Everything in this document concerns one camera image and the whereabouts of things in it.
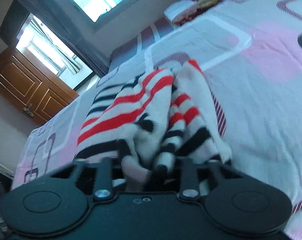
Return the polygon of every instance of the door panel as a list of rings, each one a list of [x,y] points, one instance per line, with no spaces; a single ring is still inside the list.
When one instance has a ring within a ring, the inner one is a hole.
[[[0,93],[20,111],[27,108],[28,116],[43,125],[78,94],[41,61],[31,58],[30,62],[26,55],[15,48],[0,54]]]

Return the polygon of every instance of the garment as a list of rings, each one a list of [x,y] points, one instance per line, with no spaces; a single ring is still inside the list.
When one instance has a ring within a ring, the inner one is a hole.
[[[167,178],[177,156],[204,163],[218,155],[223,162],[231,159],[219,136],[211,91],[197,62],[188,60],[178,71],[158,69],[99,92],[76,158],[97,162],[115,156],[127,180],[141,189],[155,171]]]

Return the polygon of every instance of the bed sheet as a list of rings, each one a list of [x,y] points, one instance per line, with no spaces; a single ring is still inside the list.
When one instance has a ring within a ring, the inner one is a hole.
[[[235,168],[284,191],[286,233],[302,240],[302,0],[225,0],[121,64],[43,127],[13,188],[69,163],[96,94],[167,61],[197,60],[222,106]]]

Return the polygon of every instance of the curtain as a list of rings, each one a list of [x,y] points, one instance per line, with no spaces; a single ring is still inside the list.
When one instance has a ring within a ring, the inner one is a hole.
[[[70,17],[54,0],[18,0],[38,17],[99,77],[108,73],[109,60],[81,34]]]
[[[29,23],[29,27],[33,29],[35,34],[43,39],[46,43],[48,43],[61,57],[61,60],[65,64],[66,68],[71,71],[72,74],[79,73],[81,67],[67,55],[63,50],[61,50],[58,46],[56,46],[47,32],[42,28],[42,26],[33,18]]]

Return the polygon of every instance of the wall socket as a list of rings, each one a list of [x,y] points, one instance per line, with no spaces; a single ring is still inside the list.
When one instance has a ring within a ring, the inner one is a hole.
[[[13,179],[14,178],[14,173],[13,171],[9,170],[8,168],[6,168],[5,166],[3,166],[2,164],[0,164],[0,172],[9,177],[10,179]]]

